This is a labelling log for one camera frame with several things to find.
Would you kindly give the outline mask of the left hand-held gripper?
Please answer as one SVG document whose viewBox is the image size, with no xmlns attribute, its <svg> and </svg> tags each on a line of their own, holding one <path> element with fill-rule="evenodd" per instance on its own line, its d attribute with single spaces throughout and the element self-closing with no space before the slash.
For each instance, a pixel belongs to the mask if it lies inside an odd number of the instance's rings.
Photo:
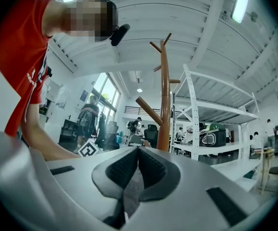
<svg viewBox="0 0 278 231">
<path fill-rule="evenodd" d="M 81 157 L 89 157 L 97 154 L 100 151 L 99 147 L 92 141 L 87 141 L 77 153 Z"/>
</svg>

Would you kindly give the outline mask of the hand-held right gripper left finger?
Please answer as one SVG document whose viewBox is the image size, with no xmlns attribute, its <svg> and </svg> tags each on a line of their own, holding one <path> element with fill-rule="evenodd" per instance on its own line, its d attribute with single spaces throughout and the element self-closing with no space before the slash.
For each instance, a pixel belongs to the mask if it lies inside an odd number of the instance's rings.
<svg viewBox="0 0 278 231">
<path fill-rule="evenodd" d="M 0 133 L 0 201 L 28 231 L 139 231 L 135 217 L 126 219 L 124 189 L 100 172 L 113 189 L 112 197 L 104 196 L 92 180 L 98 164 L 135 151 L 47 162 L 40 152 Z"/>
</svg>

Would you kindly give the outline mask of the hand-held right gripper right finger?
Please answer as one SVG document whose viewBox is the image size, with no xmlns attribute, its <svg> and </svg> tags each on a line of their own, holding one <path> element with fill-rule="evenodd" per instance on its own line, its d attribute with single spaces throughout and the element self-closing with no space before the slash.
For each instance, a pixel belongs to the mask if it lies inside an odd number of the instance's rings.
<svg viewBox="0 0 278 231">
<path fill-rule="evenodd" d="M 148 147 L 137 147 L 149 183 L 126 231 L 267 231 L 277 198 L 263 205 L 213 167 Z"/>
</svg>

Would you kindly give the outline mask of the wooden stick stand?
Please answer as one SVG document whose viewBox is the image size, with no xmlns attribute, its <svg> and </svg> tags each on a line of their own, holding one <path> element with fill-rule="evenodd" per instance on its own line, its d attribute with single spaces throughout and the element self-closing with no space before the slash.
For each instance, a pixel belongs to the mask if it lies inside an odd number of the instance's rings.
<svg viewBox="0 0 278 231">
<path fill-rule="evenodd" d="M 161 108 L 160 115 L 141 98 L 136 99 L 136 103 L 159 125 L 158 139 L 156 148 L 161 151 L 168 151 L 170 137 L 170 117 L 171 117 L 171 100 L 170 100 L 170 84 L 178 84 L 180 80 L 171 79 L 169 77 L 169 67 L 165 46 L 171 37 L 171 33 L 160 41 L 160 47 L 153 42 L 150 45 L 160 53 L 161 64 L 154 68 L 154 72 L 161 71 Z"/>
</svg>

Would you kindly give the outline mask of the person's left forearm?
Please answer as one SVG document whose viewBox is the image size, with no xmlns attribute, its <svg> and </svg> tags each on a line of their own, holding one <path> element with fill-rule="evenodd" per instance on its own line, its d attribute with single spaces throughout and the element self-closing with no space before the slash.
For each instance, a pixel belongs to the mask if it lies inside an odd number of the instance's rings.
<svg viewBox="0 0 278 231">
<path fill-rule="evenodd" d="M 41 128 L 38 120 L 39 105 L 29 104 L 21 122 L 23 138 L 32 149 L 42 153 L 45 160 L 63 160 L 79 158 L 78 155 L 64 149 L 51 139 Z"/>
</svg>

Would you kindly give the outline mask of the white metal shelf rack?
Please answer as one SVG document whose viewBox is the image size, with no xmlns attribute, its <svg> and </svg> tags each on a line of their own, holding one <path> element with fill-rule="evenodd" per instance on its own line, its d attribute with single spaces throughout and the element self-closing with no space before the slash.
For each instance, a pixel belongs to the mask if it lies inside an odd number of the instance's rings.
<svg viewBox="0 0 278 231">
<path fill-rule="evenodd" d="M 256 180 L 245 178 L 245 175 L 254 170 L 258 172 L 260 166 L 263 165 L 262 159 L 250 159 L 250 147 L 255 143 L 251 140 L 247 133 L 247 124 L 250 121 L 259 119 L 258 114 L 253 114 L 242 110 L 235 106 L 234 101 L 228 101 L 227 105 L 219 103 L 202 101 L 196 98 L 195 82 L 206 80 L 211 84 L 219 84 L 221 87 L 229 87 L 231 90 L 236 90 L 238 93 L 249 97 L 248 102 L 255 102 L 256 98 L 253 94 L 249 94 L 238 88 L 234 84 L 223 81 L 219 78 L 209 76 L 189 70 L 186 64 L 183 65 L 184 72 L 180 78 L 180 82 L 172 92 L 172 111 L 179 112 L 179 115 L 172 116 L 172 136 L 175 135 L 175 123 L 178 120 L 189 121 L 192 124 L 193 137 L 192 144 L 177 144 L 174 140 L 170 142 L 170 152 L 173 153 L 176 149 L 188 151 L 191 153 L 193 160 L 198 160 L 200 155 L 219 154 L 223 152 L 238 150 L 238 159 L 216 164 L 213 167 L 221 174 L 226 176 L 231 181 L 237 183 L 245 191 L 249 192 L 257 183 Z M 221 123 L 224 125 L 238 126 L 238 141 L 231 142 L 219 147 L 207 147 L 200 145 L 199 130 L 200 123 Z"/>
</svg>

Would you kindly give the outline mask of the black cabinet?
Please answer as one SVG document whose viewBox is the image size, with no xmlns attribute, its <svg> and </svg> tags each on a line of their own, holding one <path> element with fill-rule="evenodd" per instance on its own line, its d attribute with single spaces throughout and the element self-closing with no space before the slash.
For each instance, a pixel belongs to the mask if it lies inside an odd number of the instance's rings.
<svg viewBox="0 0 278 231">
<path fill-rule="evenodd" d="M 77 147 L 78 123 L 65 120 L 61 128 L 58 144 L 68 151 L 73 151 Z"/>
</svg>

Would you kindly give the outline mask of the black equipment bag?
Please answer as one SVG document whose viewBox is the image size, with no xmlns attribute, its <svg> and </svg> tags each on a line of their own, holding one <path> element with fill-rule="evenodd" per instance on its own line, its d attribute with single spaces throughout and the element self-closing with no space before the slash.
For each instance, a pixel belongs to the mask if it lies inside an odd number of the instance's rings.
<svg viewBox="0 0 278 231">
<path fill-rule="evenodd" d="M 221 147 L 226 145 L 226 128 L 219 123 L 201 124 L 199 145 L 202 147 Z"/>
</svg>

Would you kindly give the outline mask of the large window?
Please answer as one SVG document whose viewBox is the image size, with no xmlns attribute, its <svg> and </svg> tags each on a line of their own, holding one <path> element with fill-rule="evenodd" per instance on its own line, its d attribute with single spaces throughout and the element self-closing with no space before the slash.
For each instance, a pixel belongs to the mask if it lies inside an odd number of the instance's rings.
<svg viewBox="0 0 278 231">
<path fill-rule="evenodd" d="M 110 121 L 113 121 L 121 93 L 110 78 L 109 74 L 99 74 L 87 102 L 89 102 L 91 96 L 97 98 L 96 104 L 100 113 L 106 116 L 105 123 L 107 124 Z"/>
</svg>

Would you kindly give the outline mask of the black high-back office chair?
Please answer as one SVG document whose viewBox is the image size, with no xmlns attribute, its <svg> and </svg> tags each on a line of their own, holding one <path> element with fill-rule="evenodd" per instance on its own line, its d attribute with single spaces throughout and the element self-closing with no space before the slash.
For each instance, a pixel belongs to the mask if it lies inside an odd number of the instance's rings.
<svg viewBox="0 0 278 231">
<path fill-rule="evenodd" d="M 152 148 L 157 147 L 158 129 L 156 125 L 149 124 L 144 130 L 144 138 L 147 140 Z"/>
</svg>

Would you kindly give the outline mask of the wooden chair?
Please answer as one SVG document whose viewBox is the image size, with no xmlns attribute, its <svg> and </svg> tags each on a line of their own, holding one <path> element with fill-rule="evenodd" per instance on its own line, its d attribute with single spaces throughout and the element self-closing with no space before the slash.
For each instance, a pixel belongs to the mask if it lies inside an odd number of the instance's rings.
<svg viewBox="0 0 278 231">
<path fill-rule="evenodd" d="M 260 155 L 262 161 L 260 187 L 261 195 L 266 190 L 271 176 L 278 176 L 278 166 L 272 166 L 272 159 L 275 157 L 275 149 L 271 147 L 255 150 L 257 155 Z"/>
</svg>

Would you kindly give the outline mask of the person's red shirt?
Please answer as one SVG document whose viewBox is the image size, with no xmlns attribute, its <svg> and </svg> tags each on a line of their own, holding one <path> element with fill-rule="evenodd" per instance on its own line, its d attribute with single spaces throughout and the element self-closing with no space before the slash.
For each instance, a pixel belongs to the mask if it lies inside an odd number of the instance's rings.
<svg viewBox="0 0 278 231">
<path fill-rule="evenodd" d="M 20 100 L 6 124 L 15 137 L 30 104 L 41 102 L 49 38 L 42 17 L 50 0 L 17 0 L 0 24 L 0 71 Z"/>
</svg>

